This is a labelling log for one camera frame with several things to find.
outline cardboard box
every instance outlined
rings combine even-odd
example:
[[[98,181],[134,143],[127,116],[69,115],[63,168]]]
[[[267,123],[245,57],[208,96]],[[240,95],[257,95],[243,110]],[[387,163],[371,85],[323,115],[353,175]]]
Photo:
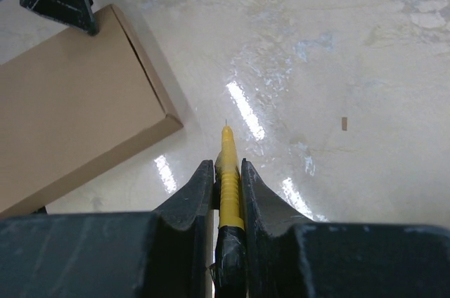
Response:
[[[28,214],[182,127],[115,6],[0,67],[0,217]]]

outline black tape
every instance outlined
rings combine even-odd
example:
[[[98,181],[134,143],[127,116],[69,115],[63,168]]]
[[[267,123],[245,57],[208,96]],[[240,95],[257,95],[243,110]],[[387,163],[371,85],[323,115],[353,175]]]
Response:
[[[217,237],[216,264],[212,267],[216,297],[245,298],[246,269],[244,230],[237,226],[221,227]]]

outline shiny floor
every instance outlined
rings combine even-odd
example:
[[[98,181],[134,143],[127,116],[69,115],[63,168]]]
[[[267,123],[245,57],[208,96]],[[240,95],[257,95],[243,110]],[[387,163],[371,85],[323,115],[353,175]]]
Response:
[[[227,121],[313,220],[450,227],[450,0],[94,1],[125,12],[185,128],[50,212],[155,208],[215,159]],[[0,20],[2,63],[63,28],[17,0]]]

